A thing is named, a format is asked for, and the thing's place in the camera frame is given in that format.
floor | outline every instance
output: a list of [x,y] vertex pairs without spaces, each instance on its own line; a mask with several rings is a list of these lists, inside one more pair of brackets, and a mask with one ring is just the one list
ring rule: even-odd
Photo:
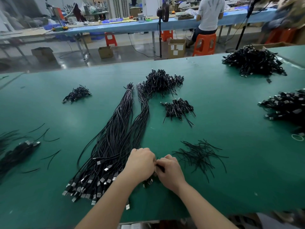
[[[216,44],[215,53],[225,53],[226,49],[235,48],[238,42],[239,36],[241,34],[241,29],[236,30],[232,28],[229,41],[225,45],[223,42],[226,40],[228,27],[224,27],[220,43]],[[258,34],[261,31],[257,27],[248,27],[246,28],[245,34],[242,38],[240,46],[248,45],[255,43]],[[191,38],[192,32],[189,30],[175,30],[173,34],[174,38],[183,39]],[[104,39],[92,41],[88,43],[88,48],[90,50],[90,55],[83,60],[81,53],[78,50],[76,42],[36,42],[31,43],[31,40],[27,40],[27,43],[20,46],[20,49],[25,54],[30,63],[28,63],[16,48],[11,47],[7,48],[6,54],[0,50],[0,62],[9,66],[1,66],[0,64],[0,73],[10,73],[10,72],[40,72],[40,71],[49,71],[56,69],[68,69],[76,67],[85,67],[85,66],[101,66],[109,65],[118,62],[135,62],[142,60],[153,60],[154,56],[159,56],[159,36],[158,32],[155,31],[155,42],[156,42],[156,53],[153,52],[153,43],[152,43],[152,34],[117,34],[115,35],[118,46],[112,47],[114,56],[112,58],[101,59],[98,54],[98,48],[106,46]],[[167,44],[168,42],[162,42],[162,56],[167,56]],[[31,49],[37,47],[50,47],[53,50],[53,53],[56,57],[56,61],[50,62],[47,64],[41,64],[37,61],[36,57],[32,56]],[[187,49],[185,57],[192,56],[193,48]]]

rubber band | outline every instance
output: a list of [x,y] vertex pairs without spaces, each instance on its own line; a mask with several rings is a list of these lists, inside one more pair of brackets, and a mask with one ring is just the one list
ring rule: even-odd
[[297,135],[297,134],[292,134],[292,135],[291,135],[291,137],[292,137],[293,139],[297,140],[297,141],[303,141],[303,140],[304,140],[304,138],[303,138],[302,136]]

gray shiny floor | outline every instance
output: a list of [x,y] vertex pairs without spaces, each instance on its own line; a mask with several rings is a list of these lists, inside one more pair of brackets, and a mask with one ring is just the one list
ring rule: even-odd
[[[57,69],[68,69],[68,68],[77,68],[77,67],[86,67],[86,66],[101,66],[101,65],[109,65],[119,62],[135,62],[135,61],[143,61],[143,60],[153,60],[154,56],[159,56],[159,42],[158,42],[158,34],[155,32],[156,36],[156,53],[153,52],[153,44],[151,40],[151,33],[141,35],[141,34],[131,34],[130,39],[127,34],[124,35],[116,35],[116,40],[118,42],[117,47],[112,47],[114,56],[112,58],[101,59],[98,54],[98,47],[104,46],[105,40],[99,40],[99,42],[94,42],[88,44],[90,55],[86,59],[83,60],[81,53],[77,50],[76,43],[70,42],[49,42],[49,43],[40,43],[37,44],[26,44],[23,47],[20,47],[21,50],[26,55],[29,63],[21,57],[21,55],[14,51],[13,49],[6,50],[10,57],[2,55],[0,59],[1,63],[9,65],[8,69],[1,69],[0,64],[0,73],[11,73],[11,72],[40,72],[40,71],[50,71]],[[180,31],[177,32],[177,38],[184,38],[186,35],[187,38],[191,37],[192,33],[189,31]],[[223,36],[220,38],[220,42],[225,41],[226,32],[223,32]],[[224,43],[217,43],[215,53],[225,53],[225,50],[228,48],[235,48],[238,39],[238,34],[235,36],[231,36],[231,40],[227,42],[227,45]],[[253,44],[258,38],[258,33],[247,33],[244,34],[241,42],[241,46]],[[41,64],[38,62],[36,57],[31,55],[31,49],[36,48],[38,46],[46,46],[50,47],[54,51],[54,55],[56,57],[56,61]],[[162,42],[162,56],[167,57],[167,49],[168,49],[168,41]],[[192,56],[194,48],[190,48],[186,50],[185,57]]]

stool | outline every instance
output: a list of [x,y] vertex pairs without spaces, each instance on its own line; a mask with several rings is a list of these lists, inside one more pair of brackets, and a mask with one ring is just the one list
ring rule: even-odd
[[265,44],[277,43],[277,42],[290,43],[293,40],[296,30],[297,30],[296,28],[290,28],[290,29],[276,28],[273,31],[271,31]]
[[161,31],[161,38],[162,38],[163,42],[166,42],[168,38],[173,39],[173,31],[172,30]]
[[106,40],[107,46],[109,46],[110,44],[114,44],[115,46],[117,46],[117,43],[116,43],[116,40],[115,40],[115,37],[114,37],[113,33],[105,32],[105,40]]
[[[201,40],[201,46],[197,48],[197,44]],[[213,42],[213,47],[210,47],[210,42],[214,40]],[[216,45],[216,34],[198,34],[196,43],[195,43],[195,48],[193,52],[193,56],[195,55],[213,55],[215,52],[215,45]]]

white paper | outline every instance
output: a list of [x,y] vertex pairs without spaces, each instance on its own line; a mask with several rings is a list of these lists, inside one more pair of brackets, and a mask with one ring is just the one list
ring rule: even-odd
[[182,51],[183,50],[183,45],[177,45],[177,50]]

